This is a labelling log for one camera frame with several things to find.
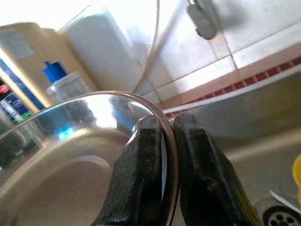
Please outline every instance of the white tile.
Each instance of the white tile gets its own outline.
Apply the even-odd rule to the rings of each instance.
[[[145,99],[148,99],[149,101],[153,102],[154,104],[160,103],[160,100],[155,92],[148,93],[143,96]]]
[[[218,32],[209,43],[217,60],[230,55],[226,40],[221,32]]]
[[[301,23],[284,29],[233,54],[238,68],[245,67],[301,41]]]
[[[154,88],[159,88],[214,61],[210,43],[196,33],[196,28],[186,13],[185,1],[174,12],[177,21],[149,74]]]
[[[233,71],[235,71],[235,66],[232,58],[228,56],[157,89],[157,93],[160,99],[164,101]]]
[[[300,0],[213,0],[231,52],[301,20]]]
[[[139,86],[138,90],[135,93],[138,94],[138,95],[145,95],[145,94],[150,93],[152,91],[154,91],[154,89],[151,86],[151,83],[148,80],[148,78],[146,78],[142,81],[141,85]]]

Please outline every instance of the white tile wall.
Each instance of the white tile wall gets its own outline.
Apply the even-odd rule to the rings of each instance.
[[[301,20],[300,0],[213,0],[231,52]]]
[[[178,94],[185,93],[198,86],[204,85],[214,79],[220,78],[233,71],[235,71],[235,66],[232,58],[228,56],[163,87],[160,87],[156,91],[161,100],[167,100]]]
[[[160,99],[155,91],[150,92],[143,96],[144,98],[148,99],[149,101],[153,102],[154,104],[160,103]]]
[[[301,40],[299,0],[203,1],[219,29],[210,41],[196,34],[186,13],[187,0],[160,1],[159,39],[163,37],[164,45],[138,94],[157,103],[234,71],[230,53],[242,68]],[[156,1],[115,0],[107,1],[107,7],[122,42],[104,38],[101,24],[91,29],[87,23],[81,30],[71,26],[64,32],[96,83],[103,89],[132,91],[151,48]],[[98,18],[97,7],[90,8],[94,9],[90,16]]]
[[[216,61],[210,43],[199,37],[186,13],[187,1],[176,13],[176,23],[149,74],[154,88],[164,86]]]
[[[248,66],[301,41],[301,23],[283,29],[233,54],[238,68]]]

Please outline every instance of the white container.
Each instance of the white container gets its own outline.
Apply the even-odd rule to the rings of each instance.
[[[84,78],[78,72],[74,72],[55,81],[46,92],[57,103],[61,103],[73,97],[92,92],[92,90],[86,84]]]

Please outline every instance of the sink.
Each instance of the sink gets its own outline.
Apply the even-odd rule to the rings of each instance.
[[[190,112],[224,152],[261,216],[278,205],[269,190],[297,203],[294,159],[301,154],[301,73]],[[185,225],[178,202],[174,226]]]

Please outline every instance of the sink drain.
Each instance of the sink drain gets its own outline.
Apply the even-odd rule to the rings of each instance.
[[[265,226],[301,226],[301,215],[286,206],[270,207],[262,220]]]

